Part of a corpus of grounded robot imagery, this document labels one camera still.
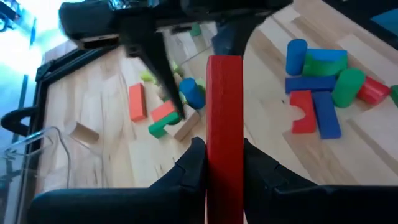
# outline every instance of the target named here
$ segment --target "orange block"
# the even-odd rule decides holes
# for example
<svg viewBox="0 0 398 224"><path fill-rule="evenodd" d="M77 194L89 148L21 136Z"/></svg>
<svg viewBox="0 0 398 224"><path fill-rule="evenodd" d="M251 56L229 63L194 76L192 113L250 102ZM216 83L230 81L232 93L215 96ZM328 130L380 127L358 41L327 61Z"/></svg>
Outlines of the orange block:
<svg viewBox="0 0 398 224"><path fill-rule="evenodd" d="M130 119L137 122L147 117L145 91L141 83L129 87Z"/></svg>
<svg viewBox="0 0 398 224"><path fill-rule="evenodd" d="M171 100L167 100L164 104L150 112L154 122L158 122L170 113L175 111L174 105Z"/></svg>

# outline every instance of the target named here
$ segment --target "blue rectangular block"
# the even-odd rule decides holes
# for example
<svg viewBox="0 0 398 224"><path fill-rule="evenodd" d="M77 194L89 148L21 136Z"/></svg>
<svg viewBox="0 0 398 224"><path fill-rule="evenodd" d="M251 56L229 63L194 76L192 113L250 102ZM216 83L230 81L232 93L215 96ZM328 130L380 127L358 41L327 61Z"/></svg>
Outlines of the blue rectangular block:
<svg viewBox="0 0 398 224"><path fill-rule="evenodd" d="M335 62L342 56L347 55L346 50L335 49L308 49L307 53L311 54L313 59L324 62Z"/></svg>
<svg viewBox="0 0 398 224"><path fill-rule="evenodd" d="M340 138L341 130L331 93L327 91L312 93L312 98L321 139Z"/></svg>
<svg viewBox="0 0 398 224"><path fill-rule="evenodd" d="M327 77L297 77L285 79L285 92L295 90L333 91L336 85L334 75Z"/></svg>

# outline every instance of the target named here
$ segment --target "blue block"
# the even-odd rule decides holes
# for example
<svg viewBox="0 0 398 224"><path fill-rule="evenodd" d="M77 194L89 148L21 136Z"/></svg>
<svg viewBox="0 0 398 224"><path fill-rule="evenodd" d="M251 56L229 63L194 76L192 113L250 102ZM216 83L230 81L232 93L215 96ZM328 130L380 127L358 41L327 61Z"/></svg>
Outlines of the blue block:
<svg viewBox="0 0 398 224"><path fill-rule="evenodd" d="M375 16L371 20L393 34L398 35L398 9Z"/></svg>
<svg viewBox="0 0 398 224"><path fill-rule="evenodd" d="M323 62L335 62L341 59L342 56L347 55L346 50L335 49L308 49L307 53L310 54L314 60Z"/></svg>
<svg viewBox="0 0 398 224"><path fill-rule="evenodd" d="M302 73L307 47L307 42L303 39L294 39L287 45L286 72L289 75Z"/></svg>
<svg viewBox="0 0 398 224"><path fill-rule="evenodd" d="M321 139L340 138L341 130L331 93L327 91L312 93L312 98Z"/></svg>
<svg viewBox="0 0 398 224"><path fill-rule="evenodd" d="M285 79L285 92L295 90L333 91L336 85L334 75L327 77L297 77Z"/></svg>
<svg viewBox="0 0 398 224"><path fill-rule="evenodd" d="M200 109L205 106L205 95L193 78L184 78L180 82L180 91L193 109Z"/></svg>

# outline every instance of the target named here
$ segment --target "red block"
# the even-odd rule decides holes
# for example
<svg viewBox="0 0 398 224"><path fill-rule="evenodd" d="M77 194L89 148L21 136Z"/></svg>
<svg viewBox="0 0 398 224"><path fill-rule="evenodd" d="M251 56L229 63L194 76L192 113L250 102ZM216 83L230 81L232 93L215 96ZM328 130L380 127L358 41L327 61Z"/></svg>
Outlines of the red block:
<svg viewBox="0 0 398 224"><path fill-rule="evenodd" d="M290 92L290 105L298 106L304 111L304 118L293 121L292 133L314 133L316 127L311 90Z"/></svg>
<svg viewBox="0 0 398 224"><path fill-rule="evenodd" d="M129 87L130 119L137 122L147 117L145 91L141 83Z"/></svg>
<svg viewBox="0 0 398 224"><path fill-rule="evenodd" d="M174 111L175 108L173 102L171 100L167 100L165 103L150 112L150 116L152 117L154 122L158 122L169 114L173 113Z"/></svg>
<svg viewBox="0 0 398 224"><path fill-rule="evenodd" d="M390 95L390 88L371 77L366 77L365 84L356 95L359 99L371 104L377 105Z"/></svg>
<svg viewBox="0 0 398 224"><path fill-rule="evenodd" d="M207 61L207 209L209 224L243 223L243 61Z"/></svg>

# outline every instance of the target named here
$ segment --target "green block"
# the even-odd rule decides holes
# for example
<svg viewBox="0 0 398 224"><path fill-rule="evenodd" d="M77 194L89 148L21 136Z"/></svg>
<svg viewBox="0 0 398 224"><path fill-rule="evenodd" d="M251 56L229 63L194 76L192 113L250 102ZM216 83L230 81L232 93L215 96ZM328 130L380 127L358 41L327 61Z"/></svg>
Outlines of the green block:
<svg viewBox="0 0 398 224"><path fill-rule="evenodd" d="M155 138L161 138L166 134L164 127L168 124L177 124L180 122L180 116L177 112L170 113L165 118L161 119L160 121L152 124L148 127L149 133L153 135Z"/></svg>
<svg viewBox="0 0 398 224"><path fill-rule="evenodd" d="M311 54L305 55L303 76L324 77L330 75L338 75L348 67L347 55L341 56L339 60L334 62L326 62L315 60Z"/></svg>
<svg viewBox="0 0 398 224"><path fill-rule="evenodd" d="M155 80L155 78L152 76L151 72L149 72L148 70L141 72L140 75L142 81L144 82L153 82Z"/></svg>
<svg viewBox="0 0 398 224"><path fill-rule="evenodd" d="M182 102L183 104L186 104L186 103L187 103L186 97L184 96L184 94L183 94L182 92L179 92L179 93L180 93L181 102Z"/></svg>
<svg viewBox="0 0 398 224"><path fill-rule="evenodd" d="M198 78L195 81L203 94L206 95L206 82L202 78Z"/></svg>
<svg viewBox="0 0 398 224"><path fill-rule="evenodd" d="M393 102L398 106L398 85L393 85L391 87L391 93L390 96L393 100Z"/></svg>
<svg viewBox="0 0 398 224"><path fill-rule="evenodd" d="M201 29L199 24L194 23L191 27L191 31L189 32L192 37L196 37L201 34Z"/></svg>
<svg viewBox="0 0 398 224"><path fill-rule="evenodd" d="M174 61L172 62L172 69L174 73L178 73L181 78L183 77L182 69Z"/></svg>
<svg viewBox="0 0 398 224"><path fill-rule="evenodd" d="M352 104L363 83L365 83L365 73L360 69L349 68L342 71L331 93L335 106L346 108Z"/></svg>

